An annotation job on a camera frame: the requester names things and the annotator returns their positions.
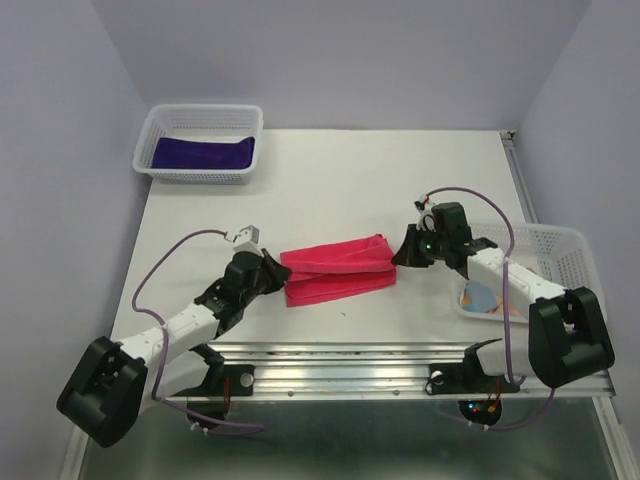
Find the pink towel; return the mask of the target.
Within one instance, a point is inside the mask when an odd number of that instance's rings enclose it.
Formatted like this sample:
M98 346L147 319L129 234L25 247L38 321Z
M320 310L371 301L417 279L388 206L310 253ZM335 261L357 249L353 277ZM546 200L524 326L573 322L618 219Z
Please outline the pink towel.
M289 308L339 300L396 283L393 252L381 234L280 254L292 271L285 285Z

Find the orange blue patchwork towel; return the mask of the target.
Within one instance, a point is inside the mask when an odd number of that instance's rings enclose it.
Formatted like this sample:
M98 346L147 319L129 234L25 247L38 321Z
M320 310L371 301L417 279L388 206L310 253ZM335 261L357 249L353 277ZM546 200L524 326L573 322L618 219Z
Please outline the orange blue patchwork towel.
M475 314L502 316L504 313L502 296L474 281L464 285L459 297L459 306L464 311Z

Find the purple towel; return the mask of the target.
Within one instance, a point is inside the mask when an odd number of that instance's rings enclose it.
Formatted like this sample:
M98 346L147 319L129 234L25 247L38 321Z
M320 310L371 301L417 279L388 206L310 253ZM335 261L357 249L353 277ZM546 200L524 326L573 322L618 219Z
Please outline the purple towel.
M151 167L178 170L243 170L253 162L256 140L246 137L235 143L197 142L161 138Z

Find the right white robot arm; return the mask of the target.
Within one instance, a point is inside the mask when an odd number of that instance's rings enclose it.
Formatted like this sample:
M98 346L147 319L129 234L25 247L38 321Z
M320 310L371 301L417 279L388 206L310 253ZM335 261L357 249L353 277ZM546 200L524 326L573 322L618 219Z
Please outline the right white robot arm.
M416 222L408 225L396 266L428 268L437 262L501 296L503 336L474 344L460 366L463 384L482 390L496 376L519 384L535 377L551 389L611 368L614 348L598 296L547 280L514 260L516 232L505 224L501 248L477 236L458 202L418 200Z

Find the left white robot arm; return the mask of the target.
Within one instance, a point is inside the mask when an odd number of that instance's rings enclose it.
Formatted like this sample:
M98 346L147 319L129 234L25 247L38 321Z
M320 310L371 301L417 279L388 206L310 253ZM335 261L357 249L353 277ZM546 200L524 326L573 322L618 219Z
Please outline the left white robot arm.
M210 432L225 424L233 392L246 393L241 372L227 370L211 342L243 318L257 297L280 291L292 272L267 251L237 252L221 278L180 313L137 335L92 341L59 395L56 408L102 447L120 441L138 417L174 395L196 390L221 396L213 417L189 411Z

